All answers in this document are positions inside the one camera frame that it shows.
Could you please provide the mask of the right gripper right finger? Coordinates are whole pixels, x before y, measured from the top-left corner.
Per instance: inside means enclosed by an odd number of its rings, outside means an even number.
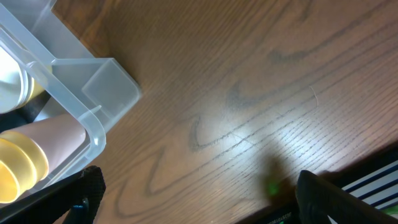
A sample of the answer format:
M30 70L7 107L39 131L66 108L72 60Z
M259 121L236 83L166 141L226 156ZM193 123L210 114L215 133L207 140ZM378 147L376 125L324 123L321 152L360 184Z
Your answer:
M397 224L397 219L313 174L300 172L296 199L303 224Z

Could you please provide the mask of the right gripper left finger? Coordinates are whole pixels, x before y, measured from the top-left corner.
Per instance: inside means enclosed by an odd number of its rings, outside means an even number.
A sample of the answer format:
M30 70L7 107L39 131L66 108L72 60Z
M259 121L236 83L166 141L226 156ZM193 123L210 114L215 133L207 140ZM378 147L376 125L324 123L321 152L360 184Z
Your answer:
M102 171L89 166L1 209L1 223L93 223L106 190Z

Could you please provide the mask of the yellow cup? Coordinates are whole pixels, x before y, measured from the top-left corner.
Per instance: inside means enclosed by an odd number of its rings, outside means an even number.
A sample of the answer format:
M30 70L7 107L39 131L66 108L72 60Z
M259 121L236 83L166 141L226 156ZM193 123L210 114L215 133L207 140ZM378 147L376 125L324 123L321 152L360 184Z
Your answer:
M15 144L1 139L1 203L16 201L37 180L36 168Z
M31 161L36 174L33 185L46 178L49 174L49 162L44 151L34 140L16 131L1 133L1 139L15 144Z

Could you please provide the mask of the pink paper cup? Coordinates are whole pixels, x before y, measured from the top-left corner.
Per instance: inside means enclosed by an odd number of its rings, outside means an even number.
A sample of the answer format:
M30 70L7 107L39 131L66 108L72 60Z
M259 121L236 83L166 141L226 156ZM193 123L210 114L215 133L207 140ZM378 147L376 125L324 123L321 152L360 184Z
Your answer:
M31 138L45 153L49 173L85 141L85 128L70 114L44 119L11 130Z

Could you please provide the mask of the yellow small bowl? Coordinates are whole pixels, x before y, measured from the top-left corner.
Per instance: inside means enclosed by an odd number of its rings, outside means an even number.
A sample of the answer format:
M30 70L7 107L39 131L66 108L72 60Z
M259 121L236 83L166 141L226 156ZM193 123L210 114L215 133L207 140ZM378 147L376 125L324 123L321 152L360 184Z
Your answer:
M37 81L35 81L29 74L27 74L27 83L28 83L28 93L27 93L27 99L26 103L28 103L30 100L34 99L36 96L40 95L41 93L44 92L44 88L39 85Z

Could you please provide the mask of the white small bowl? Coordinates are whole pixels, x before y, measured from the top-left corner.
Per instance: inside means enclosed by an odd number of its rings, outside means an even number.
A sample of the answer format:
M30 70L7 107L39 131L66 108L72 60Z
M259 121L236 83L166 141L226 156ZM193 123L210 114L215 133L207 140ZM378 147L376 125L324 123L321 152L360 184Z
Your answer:
M32 95L33 84L32 77L1 48L1 114L24 106Z

